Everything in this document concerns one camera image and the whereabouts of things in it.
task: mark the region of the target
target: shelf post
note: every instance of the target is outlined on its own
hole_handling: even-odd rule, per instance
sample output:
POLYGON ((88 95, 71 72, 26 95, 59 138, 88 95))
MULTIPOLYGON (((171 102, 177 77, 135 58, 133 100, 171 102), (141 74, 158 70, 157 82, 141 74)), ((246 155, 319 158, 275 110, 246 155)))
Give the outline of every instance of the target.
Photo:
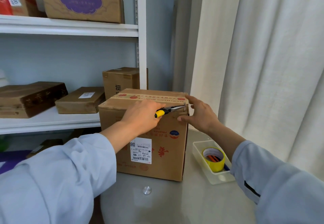
POLYGON ((146 76, 146 0, 137 0, 140 89, 147 89, 146 76))

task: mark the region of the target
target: gray table surface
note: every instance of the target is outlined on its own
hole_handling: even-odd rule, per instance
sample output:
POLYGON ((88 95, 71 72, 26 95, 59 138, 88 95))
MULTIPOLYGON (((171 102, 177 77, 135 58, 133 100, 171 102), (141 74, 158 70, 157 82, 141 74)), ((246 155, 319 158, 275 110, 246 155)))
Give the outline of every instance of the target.
POLYGON ((189 130, 182 182, 117 173, 116 183, 101 195, 105 223, 255 223, 255 205, 236 182, 211 185, 193 157, 192 143, 208 139, 189 130), (145 186, 151 194, 143 194, 145 186))

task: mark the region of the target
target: gray wall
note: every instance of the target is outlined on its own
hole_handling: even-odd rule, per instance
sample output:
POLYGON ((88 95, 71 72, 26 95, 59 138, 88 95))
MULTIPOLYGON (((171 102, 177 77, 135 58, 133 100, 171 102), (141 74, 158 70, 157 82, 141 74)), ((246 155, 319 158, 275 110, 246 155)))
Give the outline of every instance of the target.
MULTIPOLYGON (((125 21, 135 23, 134 0, 124 0, 125 21)), ((167 90, 173 0, 146 0, 149 88, 167 90)), ((0 34, 0 69, 10 84, 65 82, 69 91, 102 86, 101 72, 136 66, 134 42, 105 37, 0 34)))

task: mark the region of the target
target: light blue shirt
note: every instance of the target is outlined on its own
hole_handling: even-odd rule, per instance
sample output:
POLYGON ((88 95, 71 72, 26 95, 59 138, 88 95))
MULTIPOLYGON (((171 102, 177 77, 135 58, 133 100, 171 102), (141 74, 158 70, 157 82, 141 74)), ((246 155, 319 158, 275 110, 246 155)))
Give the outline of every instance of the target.
MULTIPOLYGON (((233 155, 238 185, 258 223, 323 223, 324 183, 250 141, 233 155)), ((0 175, 0 223, 88 223, 93 198, 116 181, 116 156, 101 134, 46 149, 0 175)))

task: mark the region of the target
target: white metal shelf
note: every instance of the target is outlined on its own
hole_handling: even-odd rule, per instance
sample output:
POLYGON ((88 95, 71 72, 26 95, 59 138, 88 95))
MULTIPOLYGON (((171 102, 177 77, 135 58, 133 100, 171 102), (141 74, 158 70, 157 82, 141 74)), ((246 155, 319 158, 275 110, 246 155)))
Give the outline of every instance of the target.
POLYGON ((99 113, 59 114, 57 113, 56 107, 52 107, 32 118, 0 119, 0 134, 27 133, 90 127, 100 127, 99 113))
POLYGON ((0 15, 0 33, 138 37, 138 25, 0 15))

